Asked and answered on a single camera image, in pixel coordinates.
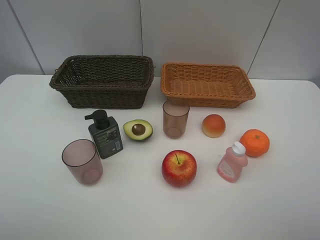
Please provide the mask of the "red yellow apple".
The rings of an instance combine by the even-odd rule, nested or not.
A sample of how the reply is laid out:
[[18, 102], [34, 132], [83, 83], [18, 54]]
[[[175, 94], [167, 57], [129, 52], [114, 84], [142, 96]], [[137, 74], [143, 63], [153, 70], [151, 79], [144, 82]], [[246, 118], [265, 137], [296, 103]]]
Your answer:
[[196, 177], [196, 159], [187, 151], [173, 150], [164, 157], [161, 173], [169, 185], [176, 188], [186, 187]]

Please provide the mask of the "round peach-coloured bun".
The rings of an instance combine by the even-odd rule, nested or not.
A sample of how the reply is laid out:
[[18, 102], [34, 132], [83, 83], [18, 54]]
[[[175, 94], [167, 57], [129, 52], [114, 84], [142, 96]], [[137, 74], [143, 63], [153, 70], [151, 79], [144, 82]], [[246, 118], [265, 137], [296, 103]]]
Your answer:
[[210, 138], [219, 138], [225, 132], [226, 122], [218, 114], [210, 114], [202, 121], [202, 132]]

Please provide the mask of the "pink bottle white cap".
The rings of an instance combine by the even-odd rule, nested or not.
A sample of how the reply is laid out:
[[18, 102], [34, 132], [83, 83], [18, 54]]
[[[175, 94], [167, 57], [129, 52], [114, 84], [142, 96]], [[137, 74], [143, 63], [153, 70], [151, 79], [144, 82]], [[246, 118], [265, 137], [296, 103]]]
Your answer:
[[226, 149], [216, 171], [227, 182], [236, 183], [247, 165], [246, 148], [239, 141], [235, 141]]

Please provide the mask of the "orange mandarin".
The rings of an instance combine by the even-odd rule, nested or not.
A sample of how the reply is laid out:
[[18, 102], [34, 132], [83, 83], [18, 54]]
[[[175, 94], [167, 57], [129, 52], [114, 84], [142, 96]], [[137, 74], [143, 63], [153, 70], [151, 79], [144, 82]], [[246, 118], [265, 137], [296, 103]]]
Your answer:
[[258, 129], [247, 130], [239, 142], [245, 147], [245, 154], [254, 158], [264, 155], [270, 148], [269, 137]]

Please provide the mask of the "brown translucent cup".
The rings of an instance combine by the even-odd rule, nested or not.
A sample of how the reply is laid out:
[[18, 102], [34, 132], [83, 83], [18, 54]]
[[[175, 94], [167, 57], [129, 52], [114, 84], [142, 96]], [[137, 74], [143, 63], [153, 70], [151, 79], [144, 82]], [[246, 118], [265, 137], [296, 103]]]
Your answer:
[[180, 100], [167, 100], [162, 105], [163, 132], [170, 139], [180, 138], [186, 131], [190, 107]]

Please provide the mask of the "halved avocado with pit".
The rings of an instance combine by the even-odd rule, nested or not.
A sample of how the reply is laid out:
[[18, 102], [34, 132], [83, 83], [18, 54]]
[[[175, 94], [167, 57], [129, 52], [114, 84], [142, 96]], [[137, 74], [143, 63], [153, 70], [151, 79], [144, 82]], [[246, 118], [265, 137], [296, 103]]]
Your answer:
[[135, 119], [123, 125], [124, 133], [133, 141], [143, 142], [153, 135], [152, 125], [143, 119]]

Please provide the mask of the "dark green pump bottle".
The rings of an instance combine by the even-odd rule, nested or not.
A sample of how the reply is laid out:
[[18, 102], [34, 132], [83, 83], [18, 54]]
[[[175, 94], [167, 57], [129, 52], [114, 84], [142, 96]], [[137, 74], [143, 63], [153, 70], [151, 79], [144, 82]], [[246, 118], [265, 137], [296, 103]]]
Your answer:
[[123, 150], [119, 125], [105, 110], [96, 110], [84, 119], [93, 120], [88, 131], [101, 159], [107, 159]]

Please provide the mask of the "orange wicker basket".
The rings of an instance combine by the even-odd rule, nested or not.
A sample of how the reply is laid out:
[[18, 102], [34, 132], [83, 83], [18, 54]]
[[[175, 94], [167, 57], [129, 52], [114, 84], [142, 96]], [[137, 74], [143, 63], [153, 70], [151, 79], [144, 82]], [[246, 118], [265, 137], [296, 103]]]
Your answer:
[[161, 92], [191, 107], [237, 108], [256, 97], [246, 72], [236, 65], [165, 63]]

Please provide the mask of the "dark brown wicker basket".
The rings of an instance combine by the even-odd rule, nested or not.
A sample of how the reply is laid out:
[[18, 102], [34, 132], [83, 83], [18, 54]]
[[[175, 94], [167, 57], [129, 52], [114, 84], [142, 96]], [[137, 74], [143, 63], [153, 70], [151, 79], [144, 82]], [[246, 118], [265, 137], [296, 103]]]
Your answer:
[[50, 80], [77, 109], [140, 109], [154, 79], [154, 63], [139, 55], [74, 55]]

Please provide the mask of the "purple translucent cup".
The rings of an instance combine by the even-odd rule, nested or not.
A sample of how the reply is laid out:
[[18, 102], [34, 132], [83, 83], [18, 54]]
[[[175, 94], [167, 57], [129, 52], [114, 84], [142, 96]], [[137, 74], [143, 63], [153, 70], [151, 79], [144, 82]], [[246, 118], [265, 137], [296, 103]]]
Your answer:
[[69, 143], [61, 154], [62, 162], [82, 185], [93, 185], [103, 175], [103, 166], [96, 145], [88, 139]]

